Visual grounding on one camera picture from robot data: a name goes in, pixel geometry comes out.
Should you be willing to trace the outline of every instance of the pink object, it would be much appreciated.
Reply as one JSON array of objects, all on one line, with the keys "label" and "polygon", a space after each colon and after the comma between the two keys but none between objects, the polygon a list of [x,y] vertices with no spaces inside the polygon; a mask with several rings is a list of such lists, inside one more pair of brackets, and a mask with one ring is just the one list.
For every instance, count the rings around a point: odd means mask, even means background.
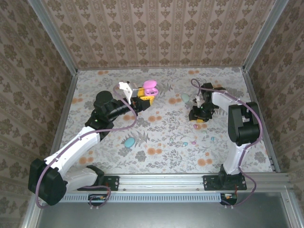
[{"label": "pink object", "polygon": [[157,82],[155,80],[145,81],[143,84],[145,96],[156,96],[158,94],[158,89],[155,88]]}]

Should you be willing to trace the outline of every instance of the wallpaper wall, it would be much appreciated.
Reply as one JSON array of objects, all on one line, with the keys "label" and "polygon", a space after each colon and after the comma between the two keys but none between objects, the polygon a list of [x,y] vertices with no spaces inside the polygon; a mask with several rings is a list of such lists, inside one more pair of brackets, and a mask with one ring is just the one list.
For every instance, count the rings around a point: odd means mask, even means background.
[{"label": "wallpaper wall", "polygon": [[0,1],[0,228],[18,227],[29,165],[50,152],[71,75],[26,0]]},{"label": "wallpaper wall", "polygon": [[290,0],[250,69],[282,171],[304,212],[304,1]]},{"label": "wallpaper wall", "polygon": [[242,65],[275,0],[43,0],[78,69]]}]

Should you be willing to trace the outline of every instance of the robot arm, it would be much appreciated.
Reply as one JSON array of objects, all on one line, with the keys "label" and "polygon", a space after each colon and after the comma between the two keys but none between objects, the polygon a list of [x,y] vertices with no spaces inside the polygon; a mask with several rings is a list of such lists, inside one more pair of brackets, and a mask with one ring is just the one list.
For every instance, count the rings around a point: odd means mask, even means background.
[{"label": "robot arm", "polygon": [[[153,103],[154,97],[144,96],[144,89],[137,88],[135,83],[120,82],[119,87],[127,95],[124,100],[130,104],[136,114],[146,110]],[[86,151],[103,140],[109,132],[91,133],[81,137],[82,135],[96,130],[112,129],[114,127],[113,121],[130,109],[121,100],[113,99],[109,91],[97,94],[94,108],[91,117],[85,123],[85,127],[69,143],[44,161],[36,159],[31,163],[28,189],[35,193],[41,173],[47,165],[57,159],[46,171],[39,187],[39,197],[49,205],[58,203],[67,191],[103,183],[104,172],[93,165],[69,174],[67,171]],[[70,146],[77,138],[80,140]],[[59,159],[56,158],[66,148],[68,149],[64,154]]]},{"label": "robot arm", "polygon": [[[213,88],[211,83],[203,84],[202,88],[225,90],[222,87]],[[212,115],[215,112],[214,109],[220,107],[228,113],[228,135],[230,138],[230,142],[228,142],[228,157],[222,164],[218,177],[212,183],[208,183],[208,186],[213,190],[234,190],[235,185],[242,184],[244,180],[238,168],[243,150],[259,137],[258,121],[246,107],[223,93],[206,90],[202,90],[201,93],[204,103],[197,103],[197,106],[193,106],[189,113],[189,120],[207,122],[212,119]],[[259,114],[258,106],[255,102],[249,102],[247,105]]]}]

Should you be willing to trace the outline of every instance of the blue egg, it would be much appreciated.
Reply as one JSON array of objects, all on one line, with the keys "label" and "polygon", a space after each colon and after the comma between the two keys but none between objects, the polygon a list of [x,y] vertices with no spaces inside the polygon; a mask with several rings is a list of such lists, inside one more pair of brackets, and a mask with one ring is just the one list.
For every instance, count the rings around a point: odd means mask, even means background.
[{"label": "blue egg", "polygon": [[189,95],[188,95],[188,94],[185,94],[185,93],[181,94],[180,97],[181,97],[181,99],[182,99],[182,101],[183,101],[184,103],[187,103],[187,102],[190,100]]},{"label": "blue egg", "polygon": [[128,138],[126,141],[124,141],[124,146],[126,148],[130,148],[131,146],[133,146],[135,143],[135,139],[134,138]]}]

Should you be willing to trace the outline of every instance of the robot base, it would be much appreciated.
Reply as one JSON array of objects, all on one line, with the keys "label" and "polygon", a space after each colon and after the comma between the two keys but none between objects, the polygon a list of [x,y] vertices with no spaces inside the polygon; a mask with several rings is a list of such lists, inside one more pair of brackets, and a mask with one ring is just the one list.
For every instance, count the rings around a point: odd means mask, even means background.
[{"label": "robot base", "polygon": [[[92,169],[97,174],[97,179],[92,186],[105,185],[111,188],[111,191],[118,191],[119,176],[105,176],[104,172],[93,165],[88,165],[87,168]],[[79,188],[78,191],[88,191],[87,188]],[[90,189],[90,191],[104,191],[104,188]]]},{"label": "robot base", "polygon": [[227,174],[223,165],[221,165],[218,175],[203,176],[203,181],[205,191],[247,190],[245,177],[241,173]]}]

